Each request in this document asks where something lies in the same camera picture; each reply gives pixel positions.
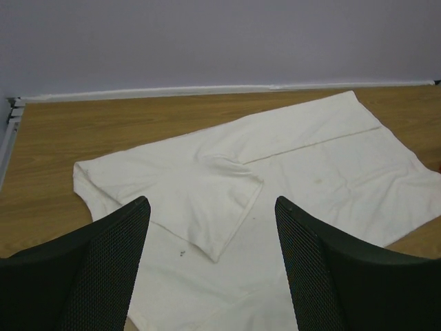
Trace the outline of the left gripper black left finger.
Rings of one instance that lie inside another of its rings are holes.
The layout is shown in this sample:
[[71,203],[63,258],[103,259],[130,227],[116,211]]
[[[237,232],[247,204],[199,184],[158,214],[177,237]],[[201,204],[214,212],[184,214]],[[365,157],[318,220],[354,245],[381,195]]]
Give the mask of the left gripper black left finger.
[[138,197],[1,259],[2,330],[123,330],[151,207]]

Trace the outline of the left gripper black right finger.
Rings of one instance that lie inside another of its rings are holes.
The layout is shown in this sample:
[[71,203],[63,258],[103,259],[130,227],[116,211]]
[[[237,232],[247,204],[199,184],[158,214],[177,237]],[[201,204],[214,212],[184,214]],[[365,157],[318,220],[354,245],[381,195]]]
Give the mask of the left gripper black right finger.
[[285,197],[276,226],[299,330],[439,330],[440,261],[357,239]]

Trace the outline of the white t shirt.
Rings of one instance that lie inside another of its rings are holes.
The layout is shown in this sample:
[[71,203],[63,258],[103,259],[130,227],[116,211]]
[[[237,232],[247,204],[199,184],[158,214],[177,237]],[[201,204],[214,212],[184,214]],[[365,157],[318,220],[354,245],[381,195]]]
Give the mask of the white t shirt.
[[73,182],[94,220],[150,202],[139,330],[295,330],[280,196],[381,247],[440,215],[440,175],[351,91],[78,161]]

